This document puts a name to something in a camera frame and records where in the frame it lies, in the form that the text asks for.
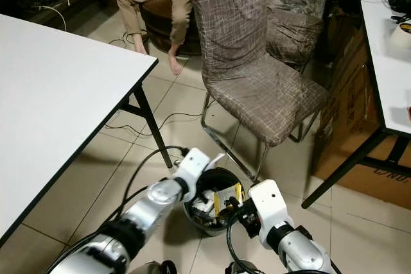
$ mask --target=white desk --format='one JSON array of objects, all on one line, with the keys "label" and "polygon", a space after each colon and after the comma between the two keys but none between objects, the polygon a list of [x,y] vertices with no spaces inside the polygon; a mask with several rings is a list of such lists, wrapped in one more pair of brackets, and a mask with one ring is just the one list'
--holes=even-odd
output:
[{"label": "white desk", "polygon": [[[396,47],[390,41],[397,24],[390,19],[394,12],[387,0],[362,0],[361,6],[372,62],[371,81],[380,111],[381,127],[307,197],[302,203],[305,209],[356,164],[411,176],[411,168],[398,164],[411,140],[411,121],[407,111],[407,107],[411,107],[411,49]],[[396,135],[398,138],[387,159],[368,157],[389,135]]]},{"label": "white desk", "polygon": [[380,95],[383,126],[411,137],[411,49],[396,47],[390,36],[397,24],[387,0],[361,1],[375,79]]},{"label": "white desk", "polygon": [[0,15],[0,246],[132,92],[164,147],[141,87],[157,62]]}]

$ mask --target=person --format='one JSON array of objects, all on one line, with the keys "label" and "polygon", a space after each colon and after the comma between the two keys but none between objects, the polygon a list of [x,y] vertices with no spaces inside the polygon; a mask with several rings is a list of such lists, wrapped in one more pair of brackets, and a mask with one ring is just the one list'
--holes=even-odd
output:
[{"label": "person", "polygon": [[[143,45],[143,38],[141,36],[141,27],[139,19],[134,6],[137,3],[143,3],[149,0],[117,0],[120,12],[123,16],[126,30],[128,34],[132,35],[134,40],[134,47],[138,53],[146,54],[146,49]],[[168,60],[171,71],[174,75],[181,73],[181,66],[177,62],[176,54],[180,45],[184,42],[187,28],[189,25],[189,15],[191,12],[191,0],[171,0],[172,14],[171,23],[172,29],[170,33],[171,47],[168,51]]]}]

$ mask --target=chair leg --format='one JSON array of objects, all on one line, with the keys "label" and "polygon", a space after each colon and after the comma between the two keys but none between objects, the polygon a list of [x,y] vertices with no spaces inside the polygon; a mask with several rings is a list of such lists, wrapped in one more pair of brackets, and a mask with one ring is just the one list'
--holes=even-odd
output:
[{"label": "chair leg", "polygon": [[212,140],[214,140],[214,142],[219,145],[219,147],[221,149],[224,150],[224,152],[227,154],[227,156],[234,161],[238,167],[240,167],[240,169],[245,173],[245,175],[247,176],[247,178],[249,178],[251,181],[255,182],[259,176],[259,173],[261,171],[261,168],[263,167],[263,162],[264,159],[267,156],[268,150],[269,148],[267,146],[265,146],[264,152],[263,152],[263,156],[261,158],[261,160],[259,161],[258,164],[258,168],[256,171],[256,174],[253,175],[249,169],[243,164],[243,162],[229,149],[229,147],[227,145],[224,144],[224,142],[217,136],[216,132],[206,124],[206,114],[207,114],[207,110],[208,110],[208,104],[209,104],[209,100],[210,100],[210,94],[207,92],[207,94],[205,95],[205,100],[204,100],[204,105],[203,105],[203,112],[202,112],[202,116],[201,116],[201,126],[204,129],[204,131],[208,134],[208,136],[211,137]]},{"label": "chair leg", "polygon": [[315,112],[311,119],[310,122],[308,123],[306,129],[304,130],[304,123],[301,123],[298,127],[298,137],[290,134],[288,136],[288,138],[290,138],[293,142],[301,142],[305,136],[307,136],[307,133],[309,132],[310,128],[313,126],[313,123],[315,121],[315,119],[317,118],[317,116],[319,115],[320,111]]}]

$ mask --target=tiled floor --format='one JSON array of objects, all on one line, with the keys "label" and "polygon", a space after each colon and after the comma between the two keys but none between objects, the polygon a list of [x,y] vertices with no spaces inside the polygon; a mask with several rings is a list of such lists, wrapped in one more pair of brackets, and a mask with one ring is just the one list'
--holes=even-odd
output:
[{"label": "tiled floor", "polygon": [[[124,32],[119,13],[100,10],[96,4],[67,25],[72,32],[103,42],[119,38]],[[201,113],[206,92],[200,58],[180,57],[184,69],[176,78],[168,69],[164,53],[152,45],[150,53],[160,63],[143,87],[157,122],[162,123],[172,112]],[[255,137],[239,128],[237,120],[217,104],[210,107],[208,115],[207,121],[233,145],[234,151],[250,164],[255,163],[259,149]],[[142,119],[126,112],[118,112],[109,124],[129,124],[149,133]],[[220,152],[201,129],[199,117],[174,116],[161,132],[166,144],[196,146],[209,156]],[[313,131],[301,144],[285,141],[270,152],[263,170],[264,177],[277,181],[294,221],[312,233],[345,274],[411,273],[411,211],[337,185],[308,210],[301,208],[302,198],[320,183],[313,177],[307,181],[312,147]],[[67,245],[92,232],[116,207],[131,173],[151,149],[155,149],[152,137],[131,130],[102,129],[2,247],[0,274],[42,273]],[[250,182],[231,161],[224,159],[222,166],[235,172],[249,187]],[[133,189],[170,172],[157,155],[139,173]],[[275,253],[264,250],[257,239],[247,239],[242,227],[235,225],[233,234],[242,259],[252,261],[267,274],[285,272]],[[181,208],[174,210],[156,231],[131,268],[165,259],[173,260],[181,274],[223,273],[231,262],[225,236],[202,235]]]}]

